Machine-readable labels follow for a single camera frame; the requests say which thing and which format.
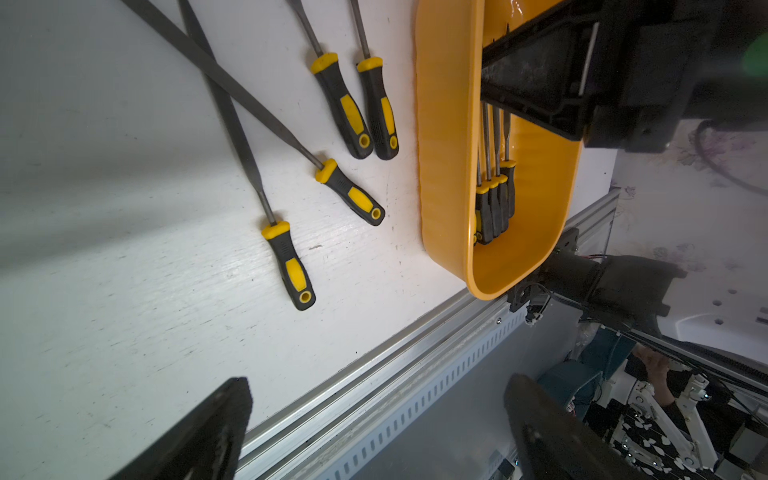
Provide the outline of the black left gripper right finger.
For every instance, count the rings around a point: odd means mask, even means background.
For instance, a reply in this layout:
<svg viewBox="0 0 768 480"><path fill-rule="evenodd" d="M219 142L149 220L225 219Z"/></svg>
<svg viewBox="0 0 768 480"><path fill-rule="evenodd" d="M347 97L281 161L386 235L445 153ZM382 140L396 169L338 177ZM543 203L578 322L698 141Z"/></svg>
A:
<svg viewBox="0 0 768 480"><path fill-rule="evenodd" d="M531 378L511 376L504 392L504 407L524 479L642 477Z"/></svg>

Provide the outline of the file tool moved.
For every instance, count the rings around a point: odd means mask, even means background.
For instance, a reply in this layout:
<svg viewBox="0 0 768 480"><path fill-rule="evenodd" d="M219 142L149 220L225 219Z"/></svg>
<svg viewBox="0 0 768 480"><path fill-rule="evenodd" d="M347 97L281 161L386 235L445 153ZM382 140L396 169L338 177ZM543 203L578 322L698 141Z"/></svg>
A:
<svg viewBox="0 0 768 480"><path fill-rule="evenodd" d="M502 174L501 171L501 111L498 107L492 107L492 121L493 121L493 140L494 140L494 157L495 157L495 174L497 180L497 196L499 199L501 210L501 232L504 233L508 229L508 188L507 177Z"/></svg>
<svg viewBox="0 0 768 480"><path fill-rule="evenodd" d="M475 189L475 211L480 210L482 214L482 228L483 239L478 243L487 245L493 240L492 226L491 226L491 211L488 198L488 184L483 177L483 160L482 152L478 150L477 153L477 172L476 172L476 189Z"/></svg>
<svg viewBox="0 0 768 480"><path fill-rule="evenodd" d="M483 239L483 228L482 228L482 214L480 210L475 211L475 232L473 236L473 244L476 245L480 240Z"/></svg>
<svg viewBox="0 0 768 480"><path fill-rule="evenodd" d="M491 211L491 226L493 238L498 238L501 234L501 220L500 220L500 207L498 201L498 185L493 176L493 162L491 155L491 135L489 125L489 112L488 105L485 102L481 103L482 110L482 127L483 127L483 140L485 151L485 171L486 171L486 183L488 184L488 197Z"/></svg>
<svg viewBox="0 0 768 480"><path fill-rule="evenodd" d="M503 127L504 127L504 161L501 166L501 173L507 177L507 218L511 219L515 215L516 210L516 187L515 187L515 168L516 163L511 158L511 114L508 111L503 112Z"/></svg>

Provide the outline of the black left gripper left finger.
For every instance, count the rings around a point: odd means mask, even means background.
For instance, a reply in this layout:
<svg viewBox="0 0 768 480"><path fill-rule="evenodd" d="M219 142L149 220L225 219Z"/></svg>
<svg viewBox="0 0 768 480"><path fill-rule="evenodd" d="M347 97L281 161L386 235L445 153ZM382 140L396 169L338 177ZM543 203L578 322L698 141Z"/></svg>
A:
<svg viewBox="0 0 768 480"><path fill-rule="evenodd" d="M232 479L253 400L248 380L220 385L114 479Z"/></svg>

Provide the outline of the diagonal file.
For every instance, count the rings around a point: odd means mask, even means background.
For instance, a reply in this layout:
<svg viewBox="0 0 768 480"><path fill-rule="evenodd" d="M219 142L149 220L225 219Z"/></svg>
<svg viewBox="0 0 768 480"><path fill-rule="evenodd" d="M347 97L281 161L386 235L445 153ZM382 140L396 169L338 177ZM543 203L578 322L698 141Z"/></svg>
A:
<svg viewBox="0 0 768 480"><path fill-rule="evenodd" d="M333 190L356 215L372 226L381 224L386 211L378 201L350 180L335 160L322 161L305 148L275 115L218 64L202 25L188 1L179 3L185 30L181 30L150 1L127 1L125 5L205 75L232 145L262 200L266 195L263 193L261 177L234 107L235 103L239 103L278 139L310 161L316 168L316 181Z"/></svg>

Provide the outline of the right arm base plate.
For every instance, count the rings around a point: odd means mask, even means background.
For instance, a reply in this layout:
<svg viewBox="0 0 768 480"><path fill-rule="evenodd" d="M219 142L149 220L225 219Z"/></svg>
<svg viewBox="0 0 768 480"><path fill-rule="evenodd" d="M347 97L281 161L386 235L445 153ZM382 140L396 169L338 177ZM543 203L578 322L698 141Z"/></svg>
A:
<svg viewBox="0 0 768 480"><path fill-rule="evenodd" d="M578 235L576 228L566 230L542 265L507 292L510 310L533 306L534 297L543 294L580 310L584 320L660 336L658 319L671 310L664 298L687 272L638 256L581 256Z"/></svg>

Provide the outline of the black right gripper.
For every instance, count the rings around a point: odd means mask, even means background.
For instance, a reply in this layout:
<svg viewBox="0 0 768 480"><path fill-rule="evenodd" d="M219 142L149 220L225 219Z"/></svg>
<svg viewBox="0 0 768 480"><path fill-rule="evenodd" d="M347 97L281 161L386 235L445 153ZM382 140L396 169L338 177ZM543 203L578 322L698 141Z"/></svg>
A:
<svg viewBox="0 0 768 480"><path fill-rule="evenodd" d="M683 120L767 126L763 1L560 1L493 36L487 103L590 148L659 153Z"/></svg>

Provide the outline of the yellow plastic storage box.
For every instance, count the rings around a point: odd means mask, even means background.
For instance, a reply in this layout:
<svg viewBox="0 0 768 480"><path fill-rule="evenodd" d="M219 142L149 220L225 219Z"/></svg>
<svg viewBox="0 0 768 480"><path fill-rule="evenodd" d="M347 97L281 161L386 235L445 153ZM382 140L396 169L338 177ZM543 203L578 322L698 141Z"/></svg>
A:
<svg viewBox="0 0 768 480"><path fill-rule="evenodd" d="M428 255L481 300L492 300L549 256L564 228L580 143L513 118L516 213L488 245L474 241L481 152L481 50L552 7L550 1L421 1L415 91L421 232Z"/></svg>

